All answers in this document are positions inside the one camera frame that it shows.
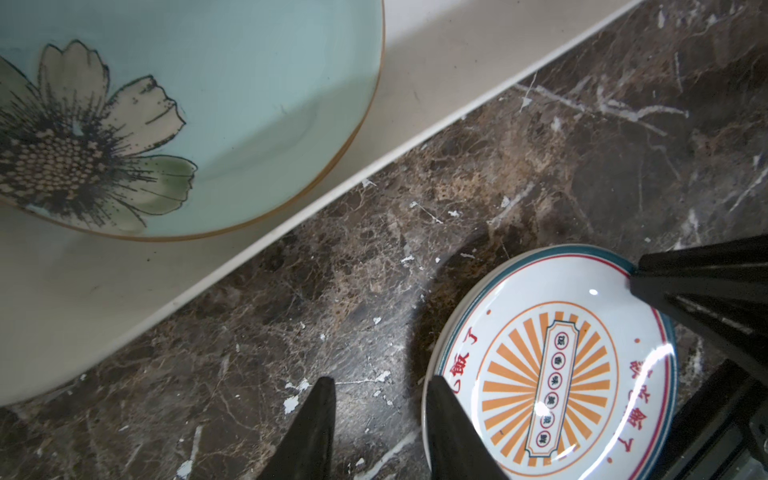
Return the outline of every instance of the flower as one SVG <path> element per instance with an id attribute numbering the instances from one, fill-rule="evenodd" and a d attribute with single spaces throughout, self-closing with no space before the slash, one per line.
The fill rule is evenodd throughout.
<path id="1" fill-rule="evenodd" d="M 197 167 L 142 155 L 184 126 L 176 102 L 151 75 L 108 91 L 109 69 L 79 41 L 45 47 L 37 87 L 0 57 L 0 200 L 112 234 L 181 207 Z"/>

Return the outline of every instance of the light blue plate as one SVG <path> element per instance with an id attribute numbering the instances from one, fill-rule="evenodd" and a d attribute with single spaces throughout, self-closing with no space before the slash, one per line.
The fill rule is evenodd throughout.
<path id="1" fill-rule="evenodd" d="M 380 0 L 0 6 L 0 200 L 137 240 L 268 214 L 372 100 Z"/>

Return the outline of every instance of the plate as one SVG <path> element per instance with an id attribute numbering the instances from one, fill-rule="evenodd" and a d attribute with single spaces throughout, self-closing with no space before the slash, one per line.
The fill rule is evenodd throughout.
<path id="1" fill-rule="evenodd" d="M 632 271 L 597 247 L 534 250 L 487 275 L 443 329 L 428 378 L 445 377 L 509 478 L 635 480 L 655 463 L 674 332 L 631 295 Z"/>
<path id="2" fill-rule="evenodd" d="M 382 61 L 380 0 L 0 11 L 0 200 L 136 240 L 231 230 L 311 188 Z"/>

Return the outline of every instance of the brown marble surface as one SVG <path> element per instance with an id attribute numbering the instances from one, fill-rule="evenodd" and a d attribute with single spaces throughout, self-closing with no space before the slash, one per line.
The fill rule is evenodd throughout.
<path id="1" fill-rule="evenodd" d="M 79 379 L 0 410 L 0 477 L 253 479 L 303 382 L 330 375 L 335 475 L 428 478 L 431 346 L 495 266 L 768 231 L 767 31 L 766 2 L 642 4 Z M 677 343 L 680 405 L 722 357 L 681 327 Z"/>

